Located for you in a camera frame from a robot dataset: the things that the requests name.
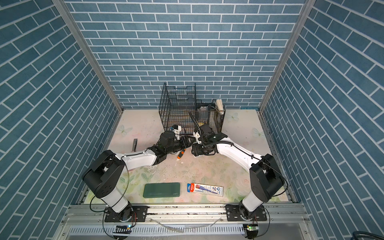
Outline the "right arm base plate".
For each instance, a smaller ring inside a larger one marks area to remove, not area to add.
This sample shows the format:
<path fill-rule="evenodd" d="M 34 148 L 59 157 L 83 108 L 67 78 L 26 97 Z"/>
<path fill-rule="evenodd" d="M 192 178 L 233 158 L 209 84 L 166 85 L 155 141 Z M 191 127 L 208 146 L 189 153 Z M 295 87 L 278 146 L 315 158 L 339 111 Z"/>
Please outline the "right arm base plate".
<path fill-rule="evenodd" d="M 266 221 L 267 215 L 265 208 L 261 205 L 254 211 L 248 211 L 243 205 L 225 205 L 226 216 L 228 222 L 240 221 Z"/>

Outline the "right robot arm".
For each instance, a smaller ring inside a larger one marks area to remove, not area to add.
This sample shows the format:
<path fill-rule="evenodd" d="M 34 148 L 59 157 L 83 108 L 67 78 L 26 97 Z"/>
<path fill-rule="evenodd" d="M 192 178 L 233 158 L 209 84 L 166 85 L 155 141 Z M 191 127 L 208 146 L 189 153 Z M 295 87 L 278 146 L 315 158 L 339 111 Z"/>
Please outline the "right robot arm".
<path fill-rule="evenodd" d="M 192 154 L 196 157 L 220 154 L 239 164 L 250 174 L 250 193 L 240 201 L 241 216 L 249 220 L 254 211 L 274 197 L 286 183 L 276 160 L 270 154 L 253 153 L 223 133 L 215 133 L 207 124 L 197 125 L 193 132 L 196 142 Z"/>

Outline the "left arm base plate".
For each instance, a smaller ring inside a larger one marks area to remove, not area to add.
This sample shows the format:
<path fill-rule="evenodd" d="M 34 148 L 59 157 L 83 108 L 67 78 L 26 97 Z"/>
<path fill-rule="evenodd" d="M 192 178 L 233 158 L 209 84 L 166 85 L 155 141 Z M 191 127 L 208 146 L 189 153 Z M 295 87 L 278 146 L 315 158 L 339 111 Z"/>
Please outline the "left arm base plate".
<path fill-rule="evenodd" d="M 148 213 L 148 206 L 126 206 L 120 213 L 116 213 L 111 207 L 105 210 L 104 221 L 107 223 L 137 223 L 144 222 Z"/>

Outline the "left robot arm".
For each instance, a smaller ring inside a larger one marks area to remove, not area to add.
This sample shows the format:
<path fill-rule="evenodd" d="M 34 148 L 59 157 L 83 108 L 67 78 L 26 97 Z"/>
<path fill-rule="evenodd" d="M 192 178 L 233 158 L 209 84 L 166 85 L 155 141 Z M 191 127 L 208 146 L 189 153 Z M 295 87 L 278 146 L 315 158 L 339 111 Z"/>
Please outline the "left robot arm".
<path fill-rule="evenodd" d="M 158 142 L 144 151 L 129 154 L 115 154 L 111 150 L 102 152 L 99 157 L 83 173 L 82 180 L 94 193 L 115 213 L 124 212 L 129 201 L 118 190 L 117 183 L 123 171 L 130 171 L 145 166 L 158 165 L 167 155 L 189 148 L 193 144 L 189 136 L 177 135 L 172 131 L 165 131 Z"/>

